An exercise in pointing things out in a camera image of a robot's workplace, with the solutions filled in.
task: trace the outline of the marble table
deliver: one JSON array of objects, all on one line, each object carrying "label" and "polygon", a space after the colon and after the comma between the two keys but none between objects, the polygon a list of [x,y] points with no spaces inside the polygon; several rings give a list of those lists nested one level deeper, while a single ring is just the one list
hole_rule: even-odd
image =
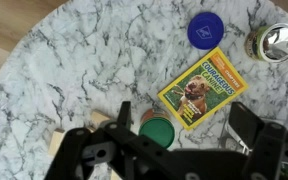
[{"label": "marble table", "polygon": [[[0,70],[0,179],[43,179],[55,128],[91,125],[99,109],[116,117],[132,102],[134,124],[157,92],[208,51],[186,36],[198,13],[217,13],[225,25],[219,47],[250,88],[236,100],[260,117],[288,127],[288,62],[251,60],[246,35],[265,24],[288,23],[288,14],[268,0],[73,0],[38,23]],[[174,118],[174,148],[216,148],[230,105],[186,131]],[[106,165],[92,179],[108,179]]]}]

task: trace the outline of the blue jar lid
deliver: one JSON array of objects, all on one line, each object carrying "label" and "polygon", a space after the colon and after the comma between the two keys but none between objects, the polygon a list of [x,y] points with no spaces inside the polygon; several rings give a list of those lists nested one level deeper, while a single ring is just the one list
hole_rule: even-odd
[{"label": "blue jar lid", "polygon": [[216,47],[224,34],[224,25],[220,17],[211,12],[200,13],[195,16],[187,29],[190,43],[198,49],[212,49]]}]

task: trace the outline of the white marble surface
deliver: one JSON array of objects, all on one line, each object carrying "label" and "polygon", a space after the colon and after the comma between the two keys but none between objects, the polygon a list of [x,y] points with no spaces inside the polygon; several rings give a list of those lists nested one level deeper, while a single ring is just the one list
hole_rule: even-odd
[{"label": "white marble surface", "polygon": [[[270,1],[73,0],[37,24],[0,71],[0,179],[43,179],[53,130],[90,125],[93,109],[116,117],[130,100],[137,132],[142,113],[161,104],[157,92],[207,53],[186,37],[190,19],[204,11],[223,20],[219,46],[250,86],[236,100],[288,126],[288,62],[253,61],[243,47],[252,29],[288,23]],[[188,132],[172,119],[170,149],[217,147],[229,109]],[[96,170],[92,179],[108,179],[105,165]]]}]

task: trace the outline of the green jar lid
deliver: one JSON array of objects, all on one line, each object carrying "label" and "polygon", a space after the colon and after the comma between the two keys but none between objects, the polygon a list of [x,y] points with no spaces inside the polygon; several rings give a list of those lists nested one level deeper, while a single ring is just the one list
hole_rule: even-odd
[{"label": "green jar lid", "polygon": [[139,135],[146,135],[162,147],[168,148],[174,141],[175,130],[169,120],[154,117],[141,125]]}]

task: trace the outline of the yellow book cover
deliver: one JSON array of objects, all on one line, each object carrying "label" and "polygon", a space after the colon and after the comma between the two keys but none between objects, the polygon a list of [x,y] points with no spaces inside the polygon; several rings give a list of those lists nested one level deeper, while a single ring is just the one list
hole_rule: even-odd
[{"label": "yellow book cover", "polygon": [[217,47],[159,92],[158,97],[190,130],[247,88]]}]

